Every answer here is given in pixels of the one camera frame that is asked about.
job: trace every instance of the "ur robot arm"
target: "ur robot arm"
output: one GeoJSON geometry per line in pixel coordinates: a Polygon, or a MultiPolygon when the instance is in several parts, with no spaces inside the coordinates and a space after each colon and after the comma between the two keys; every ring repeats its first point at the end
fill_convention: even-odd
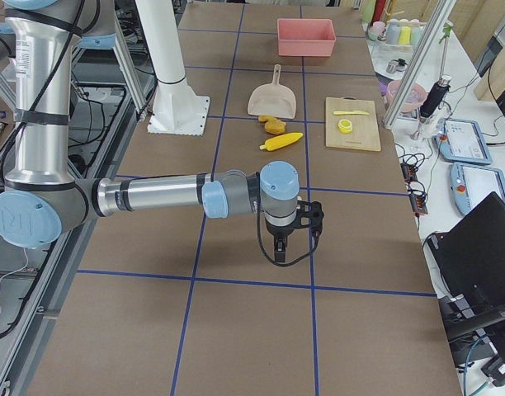
{"type": "MultiPolygon", "coordinates": [[[[71,49],[84,41],[102,48],[114,45],[113,1],[4,1],[6,22],[17,43],[17,126],[12,134],[16,161],[5,174],[8,144],[1,167],[5,191],[0,194],[0,235],[6,241],[38,248],[86,221],[115,212],[203,205],[209,218],[256,213],[258,223],[263,211],[274,238],[275,258],[270,261],[277,265],[293,263],[285,260],[287,239],[295,229],[310,229],[314,248],[306,255],[314,251],[322,232],[322,208],[318,202],[298,199],[298,175],[289,163],[269,163],[249,176],[229,171],[126,181],[71,177],[71,49]]],[[[169,3],[163,6],[172,10],[169,3]]]]}

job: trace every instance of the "dustpan handle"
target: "dustpan handle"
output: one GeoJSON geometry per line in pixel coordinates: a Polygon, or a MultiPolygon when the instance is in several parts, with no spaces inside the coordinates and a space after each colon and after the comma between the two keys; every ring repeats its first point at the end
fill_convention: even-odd
{"type": "Polygon", "coordinates": [[[282,67],[279,64],[275,64],[275,69],[272,72],[272,83],[274,85],[278,85],[280,82],[280,74],[282,71],[282,67]]]}

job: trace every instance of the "toy corn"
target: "toy corn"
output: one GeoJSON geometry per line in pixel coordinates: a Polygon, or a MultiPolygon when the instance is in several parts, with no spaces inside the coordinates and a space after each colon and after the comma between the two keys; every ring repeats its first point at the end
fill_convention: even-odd
{"type": "Polygon", "coordinates": [[[291,132],[290,134],[276,136],[275,138],[266,140],[265,143],[260,146],[260,149],[275,151],[277,149],[281,149],[282,147],[289,146],[294,142],[297,142],[302,136],[304,136],[304,134],[301,134],[300,132],[291,132]]]}

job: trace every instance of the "yellow cup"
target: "yellow cup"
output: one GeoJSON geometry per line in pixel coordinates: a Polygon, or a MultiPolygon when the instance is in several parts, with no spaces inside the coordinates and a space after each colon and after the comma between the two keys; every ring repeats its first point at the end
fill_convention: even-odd
{"type": "Polygon", "coordinates": [[[412,29],[410,28],[410,26],[403,26],[401,28],[401,33],[399,34],[398,44],[399,45],[409,45],[411,32],[412,32],[412,29]]]}

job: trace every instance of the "light blue joint cap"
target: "light blue joint cap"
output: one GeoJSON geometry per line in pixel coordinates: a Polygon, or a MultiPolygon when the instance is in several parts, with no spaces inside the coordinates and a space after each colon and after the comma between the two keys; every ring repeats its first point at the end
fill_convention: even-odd
{"type": "Polygon", "coordinates": [[[56,211],[27,191],[0,194],[0,235],[21,248],[35,249],[53,242],[62,233],[56,211]]]}
{"type": "Polygon", "coordinates": [[[3,0],[7,5],[21,10],[38,10],[55,4],[58,0],[3,0]]]}
{"type": "Polygon", "coordinates": [[[224,219],[229,215],[227,195],[219,181],[205,183],[201,189],[203,209],[207,217],[211,219],[224,219]]]}
{"type": "Polygon", "coordinates": [[[112,35],[85,35],[77,44],[77,47],[86,50],[111,50],[115,47],[115,42],[115,33],[112,35]]]}
{"type": "Polygon", "coordinates": [[[6,22],[0,22],[0,35],[13,35],[14,30],[6,22]]]}
{"type": "Polygon", "coordinates": [[[290,163],[274,161],[260,172],[263,192],[276,200],[292,200],[299,194],[299,174],[290,163]]]}

